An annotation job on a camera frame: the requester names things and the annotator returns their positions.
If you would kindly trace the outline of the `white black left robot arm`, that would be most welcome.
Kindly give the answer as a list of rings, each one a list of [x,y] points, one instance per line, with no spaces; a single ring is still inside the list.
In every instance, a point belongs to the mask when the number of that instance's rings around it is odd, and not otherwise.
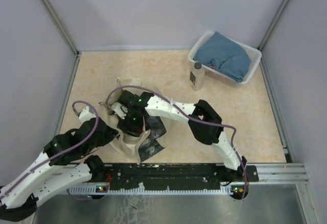
[[[1,187],[1,219],[18,222],[55,195],[84,182],[99,182],[106,168],[94,148],[112,142],[118,131],[92,118],[43,148],[37,159],[13,182]]]

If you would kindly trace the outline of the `clear square bottle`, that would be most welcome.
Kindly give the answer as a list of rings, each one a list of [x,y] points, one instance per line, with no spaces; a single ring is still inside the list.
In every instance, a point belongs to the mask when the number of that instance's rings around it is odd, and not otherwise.
[[[200,62],[194,62],[190,68],[190,85],[197,91],[202,88],[205,76],[205,69]]]

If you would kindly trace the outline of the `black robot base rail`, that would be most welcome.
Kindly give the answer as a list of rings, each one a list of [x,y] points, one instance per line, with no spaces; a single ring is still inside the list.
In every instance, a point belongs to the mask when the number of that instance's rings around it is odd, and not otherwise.
[[[129,194],[222,194],[241,200],[248,194],[249,183],[258,181],[255,166],[233,171],[221,163],[112,163],[105,166],[101,179],[73,187],[71,192],[88,194],[94,199],[105,195]]]

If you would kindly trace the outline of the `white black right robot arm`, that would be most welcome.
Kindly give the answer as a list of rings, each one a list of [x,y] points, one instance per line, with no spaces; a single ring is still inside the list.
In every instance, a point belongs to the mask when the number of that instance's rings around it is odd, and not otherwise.
[[[224,128],[235,128],[223,125],[222,118],[208,102],[200,99],[195,104],[186,104],[168,100],[155,92],[137,95],[124,90],[111,108],[119,117],[118,128],[134,137],[145,130],[145,117],[162,117],[188,124],[195,139],[211,146],[222,158],[232,180],[240,181],[246,176],[246,159],[224,132]]]

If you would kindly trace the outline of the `cream canvas tote bag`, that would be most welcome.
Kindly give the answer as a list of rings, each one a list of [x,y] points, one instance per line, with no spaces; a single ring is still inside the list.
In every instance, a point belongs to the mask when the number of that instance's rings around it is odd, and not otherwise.
[[[140,95],[141,90],[136,88],[124,88],[118,90],[99,103],[99,116],[111,128],[118,131],[118,136],[112,142],[111,147],[120,153],[122,157],[133,159],[136,163],[141,163],[155,154],[159,153],[167,146],[165,142],[167,129],[170,123],[165,118],[149,117],[150,121],[143,126],[143,132],[137,137],[128,135],[118,128],[119,117],[114,113],[111,105],[118,101],[123,91],[130,91]]]

